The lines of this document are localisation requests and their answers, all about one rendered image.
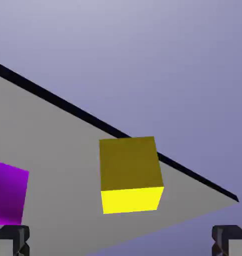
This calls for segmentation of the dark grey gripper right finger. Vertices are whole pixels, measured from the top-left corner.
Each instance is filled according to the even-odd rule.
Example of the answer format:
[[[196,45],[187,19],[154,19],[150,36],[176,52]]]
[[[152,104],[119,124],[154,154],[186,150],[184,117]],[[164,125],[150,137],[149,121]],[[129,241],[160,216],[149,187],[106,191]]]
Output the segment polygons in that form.
[[[242,228],[238,225],[215,225],[212,238],[212,256],[242,256]]]

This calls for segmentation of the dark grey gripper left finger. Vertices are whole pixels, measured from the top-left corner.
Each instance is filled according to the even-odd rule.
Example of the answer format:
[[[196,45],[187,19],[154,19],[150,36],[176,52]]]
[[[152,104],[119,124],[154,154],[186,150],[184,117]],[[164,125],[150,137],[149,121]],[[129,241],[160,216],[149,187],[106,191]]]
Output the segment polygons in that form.
[[[12,256],[30,256],[29,237],[30,229],[26,225],[4,225],[0,228],[0,240],[12,241]]]

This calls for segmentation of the small purple cube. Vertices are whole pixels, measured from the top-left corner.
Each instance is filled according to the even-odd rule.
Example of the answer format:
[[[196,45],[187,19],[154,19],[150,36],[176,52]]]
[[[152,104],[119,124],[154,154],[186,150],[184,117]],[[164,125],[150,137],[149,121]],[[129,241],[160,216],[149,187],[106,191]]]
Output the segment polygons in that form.
[[[20,225],[29,172],[0,162],[0,225]]]

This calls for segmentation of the small yellow cube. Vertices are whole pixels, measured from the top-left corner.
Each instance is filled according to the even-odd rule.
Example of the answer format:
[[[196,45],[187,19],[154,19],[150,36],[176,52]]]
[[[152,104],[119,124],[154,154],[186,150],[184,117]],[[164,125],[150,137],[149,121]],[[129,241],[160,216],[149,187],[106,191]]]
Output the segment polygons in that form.
[[[155,211],[164,183],[152,136],[99,141],[104,214]]]

